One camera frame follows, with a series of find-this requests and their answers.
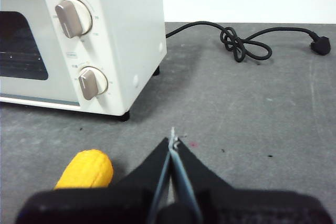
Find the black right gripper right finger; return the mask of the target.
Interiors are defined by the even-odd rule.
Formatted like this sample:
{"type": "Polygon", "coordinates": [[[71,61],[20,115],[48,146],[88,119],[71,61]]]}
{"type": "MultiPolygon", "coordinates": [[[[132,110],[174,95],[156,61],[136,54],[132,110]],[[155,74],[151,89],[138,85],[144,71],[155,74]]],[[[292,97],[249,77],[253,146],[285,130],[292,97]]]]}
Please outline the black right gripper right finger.
{"type": "Polygon", "coordinates": [[[332,223],[322,203],[294,191],[238,189],[177,145],[204,223],[332,223]]]}

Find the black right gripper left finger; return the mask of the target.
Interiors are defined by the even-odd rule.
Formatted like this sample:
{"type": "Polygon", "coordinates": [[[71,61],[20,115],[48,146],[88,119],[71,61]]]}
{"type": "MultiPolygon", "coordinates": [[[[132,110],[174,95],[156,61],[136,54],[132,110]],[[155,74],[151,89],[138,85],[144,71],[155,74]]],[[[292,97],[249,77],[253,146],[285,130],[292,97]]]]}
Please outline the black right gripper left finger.
{"type": "Polygon", "coordinates": [[[16,223],[146,223],[167,164],[168,143],[165,137],[114,185],[35,193],[24,203],[16,223]]]}

